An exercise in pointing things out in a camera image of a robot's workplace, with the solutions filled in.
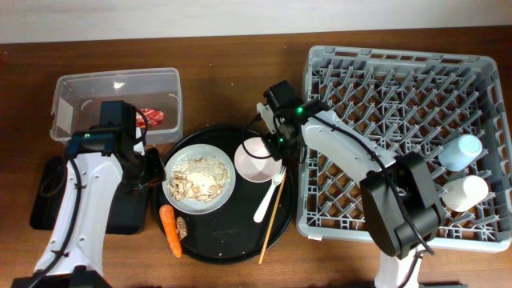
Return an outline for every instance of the gray dish rack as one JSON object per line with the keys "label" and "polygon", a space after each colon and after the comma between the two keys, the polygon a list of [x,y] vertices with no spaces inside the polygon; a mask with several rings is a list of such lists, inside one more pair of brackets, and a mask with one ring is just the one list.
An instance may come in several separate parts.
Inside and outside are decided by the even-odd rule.
{"label": "gray dish rack", "polygon": [[[432,247],[499,252],[512,239],[512,145],[498,68],[492,58],[334,46],[310,49],[303,72],[305,101],[319,98],[360,134],[398,154],[420,153],[441,197],[442,185],[468,174],[490,193],[471,210],[445,207]],[[461,134],[483,151],[463,171],[445,170],[437,155]],[[357,183],[308,148],[299,167],[297,229],[309,238],[372,242]]]}

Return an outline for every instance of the white wall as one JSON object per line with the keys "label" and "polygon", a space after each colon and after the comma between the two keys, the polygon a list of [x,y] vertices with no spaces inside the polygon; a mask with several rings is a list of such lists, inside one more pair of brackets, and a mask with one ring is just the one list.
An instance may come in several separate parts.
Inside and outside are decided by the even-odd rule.
{"label": "white wall", "polygon": [[505,24],[510,0],[0,0],[0,42]]}

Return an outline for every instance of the black tray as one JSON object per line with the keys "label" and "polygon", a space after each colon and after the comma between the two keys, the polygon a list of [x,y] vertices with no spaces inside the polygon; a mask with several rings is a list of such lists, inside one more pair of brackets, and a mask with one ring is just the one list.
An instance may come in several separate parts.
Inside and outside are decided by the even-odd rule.
{"label": "black tray", "polygon": [[[247,137],[258,136],[256,132],[248,131]],[[242,128],[237,126],[212,126],[196,132],[181,140],[169,153],[164,163],[183,147],[193,144],[209,144],[223,150],[230,158],[242,143]],[[294,212],[296,193],[294,192],[294,176],[287,170],[286,182],[282,191],[279,208],[275,216],[270,234],[268,247],[271,247],[281,237],[288,227]],[[174,209],[177,216],[185,219],[188,236],[182,241],[185,255],[202,262],[227,264],[247,260],[261,253],[265,240],[270,216],[274,208],[277,191],[270,201],[269,208],[261,223],[255,223],[254,213],[270,187],[270,181],[252,183],[236,173],[236,183],[230,198],[219,209],[203,215],[192,215]],[[151,206],[160,230],[163,232],[162,221],[158,210],[164,204],[169,204],[163,193],[162,186],[154,188]]]}
{"label": "black tray", "polygon": [[[44,185],[44,188],[52,190],[65,180],[66,166],[62,157],[50,159],[42,172],[40,186]],[[51,197],[43,197],[37,193],[30,216],[30,226],[32,228],[36,230],[54,229],[65,189],[66,183],[64,182],[58,192]],[[116,192],[110,206],[106,233],[132,235],[142,231],[146,218],[148,194],[147,190],[139,193]]]}

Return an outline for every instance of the white cup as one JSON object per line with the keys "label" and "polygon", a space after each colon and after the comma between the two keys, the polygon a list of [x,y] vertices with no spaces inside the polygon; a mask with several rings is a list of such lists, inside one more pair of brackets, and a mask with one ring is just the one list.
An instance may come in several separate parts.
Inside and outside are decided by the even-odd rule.
{"label": "white cup", "polygon": [[442,196],[442,200],[450,209],[457,212],[464,212],[479,204],[489,193],[487,182],[475,175],[450,181],[444,188],[448,192]]}

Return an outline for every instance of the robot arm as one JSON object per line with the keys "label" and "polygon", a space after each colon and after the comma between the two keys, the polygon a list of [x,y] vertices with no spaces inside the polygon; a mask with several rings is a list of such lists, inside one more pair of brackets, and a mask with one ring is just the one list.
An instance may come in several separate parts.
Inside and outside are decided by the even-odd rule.
{"label": "robot arm", "polygon": [[144,151],[136,111],[123,101],[103,102],[99,124],[68,141],[66,190],[50,243],[34,276],[15,279],[12,287],[110,287],[102,278],[102,248],[114,194],[166,177],[158,150]]}
{"label": "robot arm", "polygon": [[[421,243],[434,238],[444,220],[423,158],[384,150],[349,128],[319,100],[303,103],[288,82],[272,86],[264,97],[268,104],[258,104],[258,112],[271,131],[262,137],[270,155],[278,160],[308,146],[347,173],[359,184],[366,228],[382,251],[375,285],[417,287],[418,282],[410,279],[418,276]],[[390,180],[405,197],[391,193]]]}
{"label": "robot arm", "polygon": [[[339,128],[359,138],[380,157],[386,167],[395,163],[394,158],[398,156],[395,152],[384,150],[368,138],[349,128],[334,111],[321,111],[316,116],[329,123],[335,123]],[[352,138],[332,131],[331,128],[314,118],[309,118],[308,122],[302,125],[301,128],[304,143],[309,148],[326,155],[356,183],[360,183],[361,180],[366,178],[368,172],[380,171],[381,168],[378,164]]]}

